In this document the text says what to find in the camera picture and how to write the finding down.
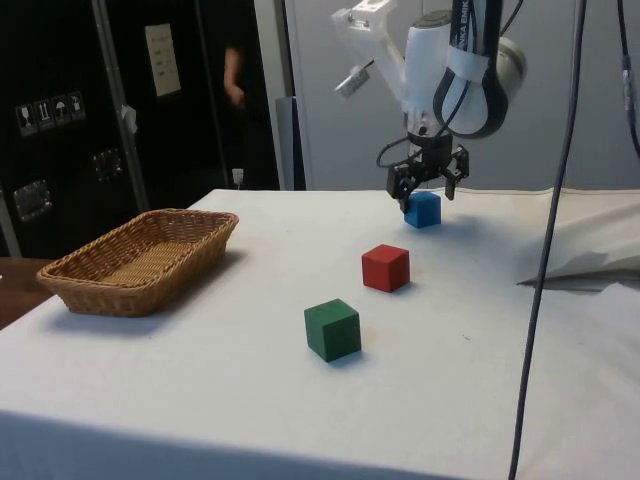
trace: white wall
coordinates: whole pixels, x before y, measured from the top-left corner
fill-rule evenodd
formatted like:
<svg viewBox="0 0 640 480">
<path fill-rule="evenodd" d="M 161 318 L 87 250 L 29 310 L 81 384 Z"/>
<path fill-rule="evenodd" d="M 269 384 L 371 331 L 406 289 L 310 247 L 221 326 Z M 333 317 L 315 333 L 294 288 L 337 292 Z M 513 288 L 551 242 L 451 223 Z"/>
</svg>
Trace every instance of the white wall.
<svg viewBox="0 0 640 480">
<path fill-rule="evenodd" d="M 382 188 L 386 172 L 375 168 L 376 154 L 384 144 L 406 135 L 402 112 L 375 69 L 370 69 L 371 80 L 348 103 L 333 93 L 354 62 L 338 40 L 331 14 L 355 3 L 287 1 L 310 189 Z M 421 0 L 401 0 L 400 8 L 389 18 L 391 36 L 402 50 L 408 27 L 421 14 Z"/>
<path fill-rule="evenodd" d="M 355 0 L 287 0 L 289 33 L 309 187 L 381 189 L 386 173 L 378 151 L 403 135 L 399 106 L 377 72 L 348 103 L 333 88 L 352 66 L 330 15 Z M 516 0 L 505 0 L 505 17 Z M 390 19 L 404 48 L 407 30 L 421 14 L 420 1 L 399 0 Z M 425 11 L 450 0 L 425 0 Z M 529 76 L 494 136 L 464 141 L 477 188 L 540 189 L 552 184 L 564 137 L 575 21 L 575 0 L 526 0 L 508 36 L 527 54 Z M 633 29 L 640 3 L 627 0 L 630 48 L 640 65 L 640 36 Z M 577 188 L 640 186 L 638 163 L 621 106 L 620 44 L 615 2 L 591 1 L 583 83 L 568 185 Z"/>
</svg>

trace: black cable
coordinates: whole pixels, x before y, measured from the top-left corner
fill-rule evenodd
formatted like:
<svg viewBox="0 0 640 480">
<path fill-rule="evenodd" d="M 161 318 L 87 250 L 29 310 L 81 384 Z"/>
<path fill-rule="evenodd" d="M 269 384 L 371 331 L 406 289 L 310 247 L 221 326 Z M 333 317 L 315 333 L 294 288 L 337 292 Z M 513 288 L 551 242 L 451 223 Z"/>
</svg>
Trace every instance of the black cable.
<svg viewBox="0 0 640 480">
<path fill-rule="evenodd" d="M 633 69 L 631 67 L 631 56 L 629 55 L 629 44 L 627 41 L 627 22 L 624 15 L 624 1 L 618 0 L 618 23 L 620 24 L 620 41 L 622 43 L 622 70 L 625 73 L 625 109 L 627 110 L 627 122 L 631 133 L 631 141 L 636 155 L 640 158 L 640 143 L 638 142 L 638 131 L 636 130 L 636 107 L 635 92 L 633 91 Z"/>
<path fill-rule="evenodd" d="M 542 303 L 542 292 L 544 290 L 545 277 L 547 276 L 547 267 L 549 264 L 549 256 L 551 253 L 551 244 L 553 243 L 553 234 L 555 232 L 556 218 L 558 215 L 558 206 L 560 204 L 560 193 L 564 184 L 564 177 L 567 171 L 567 163 L 569 162 L 569 152 L 571 151 L 571 142 L 573 140 L 573 131 L 576 122 L 576 113 L 578 110 L 578 98 L 580 93 L 580 70 L 582 67 L 582 40 L 584 38 L 584 26 L 587 11 L 587 0 L 580 0 L 578 5 L 578 25 L 574 38 L 573 67 L 571 72 L 571 102 L 569 104 L 569 116 L 567 119 L 567 131 L 562 147 L 562 157 L 558 167 L 558 174 L 553 188 L 553 197 L 551 199 L 551 209 L 549 211 L 549 221 L 547 224 L 547 232 L 544 238 L 544 247 L 542 249 L 542 258 L 540 259 L 540 269 L 538 271 L 538 279 L 536 281 L 536 291 L 531 306 L 531 318 L 529 320 L 529 332 L 527 334 L 527 344 L 524 354 L 524 362 L 522 365 L 522 377 L 520 379 L 520 395 L 518 397 L 518 412 L 516 416 L 515 435 L 513 440 L 513 453 L 511 456 L 511 467 L 509 470 L 509 480 L 515 480 L 518 472 L 518 460 L 520 458 L 520 445 L 522 441 L 522 426 L 524 423 L 524 410 L 527 400 L 527 387 L 529 384 L 529 372 L 531 370 L 531 358 L 533 356 L 533 345 L 536 337 L 536 327 L 538 324 L 538 315 L 540 313 L 540 305 Z"/>
<path fill-rule="evenodd" d="M 636 131 L 636 127 L 631 125 L 631 141 L 633 142 L 633 148 L 636 150 L 636 154 L 638 158 L 640 158 L 640 142 L 638 142 L 638 132 Z"/>
<path fill-rule="evenodd" d="M 618 23 L 620 24 L 620 39 L 622 40 L 622 56 L 629 56 L 629 44 L 627 42 L 627 22 L 624 18 L 624 1 L 618 0 Z"/>
<path fill-rule="evenodd" d="M 406 137 L 402 137 L 399 138 L 398 140 L 391 142 L 389 144 L 387 144 L 378 154 L 378 158 L 376 159 L 376 166 L 379 168 L 392 168 L 398 165 L 401 165 L 402 163 L 404 163 L 404 161 L 400 162 L 400 163 L 391 163 L 389 165 L 382 165 L 382 157 L 384 157 L 384 155 L 391 150 L 393 147 L 397 147 L 398 145 L 403 144 L 404 142 L 408 142 L 409 141 L 409 136 L 407 135 Z"/>
<path fill-rule="evenodd" d="M 522 8 L 522 4 L 524 3 L 524 0 L 519 0 L 518 4 L 516 5 L 516 8 L 513 9 L 513 13 L 511 14 L 511 16 L 509 17 L 509 19 L 507 20 L 507 23 L 504 24 L 504 27 L 502 27 L 502 31 L 500 32 L 500 36 L 502 37 L 505 33 L 507 33 L 507 30 L 509 30 L 509 27 L 511 27 L 511 24 L 513 23 L 513 21 L 516 19 L 516 17 L 518 16 L 518 13 L 520 13 L 520 9 Z"/>
<path fill-rule="evenodd" d="M 476 14 L 476 6 L 473 0 L 469 2 L 469 13 L 471 14 L 471 27 L 473 28 L 473 45 L 471 46 L 471 51 L 473 53 L 478 53 L 478 16 Z M 469 93 L 469 88 L 471 88 L 471 82 L 467 81 L 467 83 L 465 83 L 464 89 L 462 90 L 462 93 L 460 94 L 458 103 L 451 111 L 451 115 L 449 115 L 449 118 L 447 119 L 446 122 L 444 122 L 444 125 L 442 126 L 442 128 L 438 131 L 438 133 L 436 133 L 436 136 L 435 136 L 436 139 L 440 138 L 442 135 L 444 135 L 444 133 L 447 130 L 449 130 L 449 126 L 451 125 L 451 122 L 453 122 L 453 119 L 456 118 L 458 111 L 460 110 L 460 108 L 462 107 L 462 104 L 467 98 L 467 94 Z"/>
</svg>

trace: wicker basket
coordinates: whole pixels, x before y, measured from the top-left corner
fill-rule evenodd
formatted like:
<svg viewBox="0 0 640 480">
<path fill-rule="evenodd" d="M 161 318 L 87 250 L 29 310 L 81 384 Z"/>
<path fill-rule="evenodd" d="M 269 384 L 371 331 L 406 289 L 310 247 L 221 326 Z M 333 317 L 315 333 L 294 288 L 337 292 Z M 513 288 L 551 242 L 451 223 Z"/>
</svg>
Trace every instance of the wicker basket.
<svg viewBox="0 0 640 480">
<path fill-rule="evenodd" d="M 43 268 L 38 280 L 74 313 L 142 317 L 223 256 L 238 217 L 157 210 Z"/>
</svg>

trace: blue cube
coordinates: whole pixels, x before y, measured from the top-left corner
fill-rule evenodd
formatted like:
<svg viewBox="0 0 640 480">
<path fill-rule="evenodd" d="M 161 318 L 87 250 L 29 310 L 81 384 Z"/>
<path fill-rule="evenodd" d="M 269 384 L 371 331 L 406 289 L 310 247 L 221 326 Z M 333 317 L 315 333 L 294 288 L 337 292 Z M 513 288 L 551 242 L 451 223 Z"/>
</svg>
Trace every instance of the blue cube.
<svg viewBox="0 0 640 480">
<path fill-rule="evenodd" d="M 409 197 L 409 212 L 404 221 L 415 228 L 442 223 L 442 200 L 434 193 L 419 192 Z"/>
</svg>

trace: door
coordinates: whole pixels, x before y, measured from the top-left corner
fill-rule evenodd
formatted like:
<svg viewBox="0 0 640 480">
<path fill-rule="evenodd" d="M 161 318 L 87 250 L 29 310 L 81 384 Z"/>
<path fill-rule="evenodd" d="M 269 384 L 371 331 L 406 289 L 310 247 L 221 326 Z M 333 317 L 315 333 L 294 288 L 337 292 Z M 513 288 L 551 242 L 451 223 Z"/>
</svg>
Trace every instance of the door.
<svg viewBox="0 0 640 480">
<path fill-rule="evenodd" d="M 57 258 L 136 213 L 86 0 L 3 5 L 0 190 L 25 257 Z"/>
<path fill-rule="evenodd" d="M 228 186 L 193 0 L 103 0 L 151 208 Z"/>
</svg>

